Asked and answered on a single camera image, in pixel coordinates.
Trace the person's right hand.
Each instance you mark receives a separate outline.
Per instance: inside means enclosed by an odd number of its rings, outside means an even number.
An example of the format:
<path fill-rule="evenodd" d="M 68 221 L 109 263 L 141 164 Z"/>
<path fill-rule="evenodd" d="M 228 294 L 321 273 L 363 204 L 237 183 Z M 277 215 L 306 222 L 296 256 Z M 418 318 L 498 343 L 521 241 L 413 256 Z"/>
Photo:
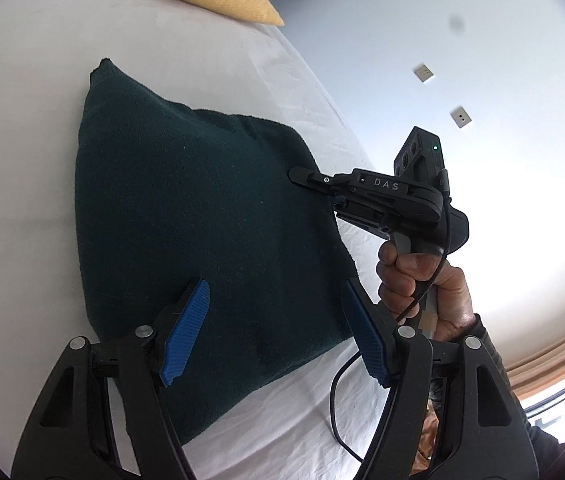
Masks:
<path fill-rule="evenodd" d="M 392 242 L 385 242 L 380 247 L 377 264 L 377 274 L 381 280 L 379 297 L 399 325 L 418 314 L 418 306 L 408 309 L 416 298 L 417 283 L 429 281 L 440 262 L 438 256 L 427 254 L 400 256 Z M 437 288 L 439 307 L 433 338 L 452 341 L 472 330 L 477 317 L 465 273 L 445 262 L 433 285 Z"/>

